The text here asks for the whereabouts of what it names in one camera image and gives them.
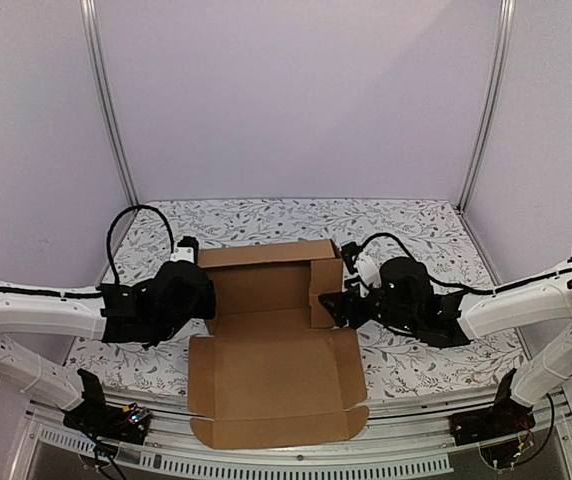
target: floral tablecloth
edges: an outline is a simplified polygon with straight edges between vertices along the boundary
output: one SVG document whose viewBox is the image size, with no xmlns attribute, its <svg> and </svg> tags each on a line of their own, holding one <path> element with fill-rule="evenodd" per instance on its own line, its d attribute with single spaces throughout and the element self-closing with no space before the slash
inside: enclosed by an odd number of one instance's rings
<svg viewBox="0 0 572 480">
<path fill-rule="evenodd" d="M 201 248 L 332 238 L 361 242 L 378 231 L 398 235 L 430 272 L 446 281 L 491 284 L 481 259 L 452 207 L 417 200 L 199 200 L 152 202 L 168 216 L 176 238 L 196 237 Z M 401 255 L 385 240 L 369 247 L 380 263 Z M 168 258 L 166 231 L 152 212 L 137 215 L 116 262 L 123 283 L 155 274 Z M 109 272 L 104 281 L 112 282 Z M 186 325 L 171 341 L 148 351 L 135 344 L 76 339 L 67 359 L 97 374 L 112 388 L 185 396 L 188 340 L 204 335 L 202 321 Z M 490 386 L 524 361 L 519 339 L 508 330 L 465 347 L 437 349 L 394 336 L 369 322 L 358 331 L 371 400 Z"/>
</svg>

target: open cardboard box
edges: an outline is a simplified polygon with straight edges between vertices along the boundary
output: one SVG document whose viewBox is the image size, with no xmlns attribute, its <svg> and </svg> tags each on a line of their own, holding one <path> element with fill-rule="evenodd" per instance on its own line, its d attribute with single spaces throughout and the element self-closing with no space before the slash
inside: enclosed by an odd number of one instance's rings
<svg viewBox="0 0 572 480">
<path fill-rule="evenodd" d="M 329 240 L 201 250 L 215 284 L 210 337 L 189 347 L 188 408 L 212 448 L 270 448 L 346 440 L 368 408 L 357 336 L 332 329 L 321 293 L 342 287 Z"/>
</svg>

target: box bottom flap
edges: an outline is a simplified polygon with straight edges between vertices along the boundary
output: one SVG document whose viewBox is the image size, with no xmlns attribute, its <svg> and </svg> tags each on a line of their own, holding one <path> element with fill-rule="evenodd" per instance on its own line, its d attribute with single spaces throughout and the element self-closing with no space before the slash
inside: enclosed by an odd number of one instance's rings
<svg viewBox="0 0 572 480">
<path fill-rule="evenodd" d="M 368 407 L 304 417 L 257 420 L 209 420 L 192 418 L 195 436 L 211 448 L 278 448 L 348 440 L 368 420 Z"/>
</svg>

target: white wall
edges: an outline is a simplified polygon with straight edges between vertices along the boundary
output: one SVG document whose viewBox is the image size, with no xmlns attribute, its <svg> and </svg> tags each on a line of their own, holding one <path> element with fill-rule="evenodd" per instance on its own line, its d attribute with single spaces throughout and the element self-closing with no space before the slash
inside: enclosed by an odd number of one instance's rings
<svg viewBox="0 0 572 480">
<path fill-rule="evenodd" d="M 502 280 L 570 256 L 572 2 L 517 3 L 506 76 L 469 217 Z M 541 349 L 561 326 L 527 330 L 529 344 Z M 572 380 L 566 392 L 572 407 Z"/>
<path fill-rule="evenodd" d="M 93 284 L 125 206 L 79 2 L 0 2 L 0 278 Z M 61 359 L 66 339 L 32 347 Z M 0 478 L 27 399 L 0 387 Z"/>
<path fill-rule="evenodd" d="M 98 0 L 143 200 L 455 200 L 497 0 Z"/>
</svg>

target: vent grille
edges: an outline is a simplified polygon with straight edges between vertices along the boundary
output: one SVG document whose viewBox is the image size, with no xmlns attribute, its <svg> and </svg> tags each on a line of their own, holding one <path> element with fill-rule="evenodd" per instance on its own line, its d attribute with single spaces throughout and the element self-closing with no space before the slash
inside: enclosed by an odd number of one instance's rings
<svg viewBox="0 0 572 480">
<path fill-rule="evenodd" d="M 87 438 L 56 428 L 41 426 L 40 440 L 81 455 L 92 455 L 94 445 Z M 371 463 L 366 465 L 291 467 L 254 466 L 192 460 L 169 454 L 141 452 L 135 464 L 124 463 L 151 472 L 192 479 L 224 480 L 378 480 L 412 479 L 450 473 L 448 455 L 434 455 L 415 460 Z"/>
</svg>

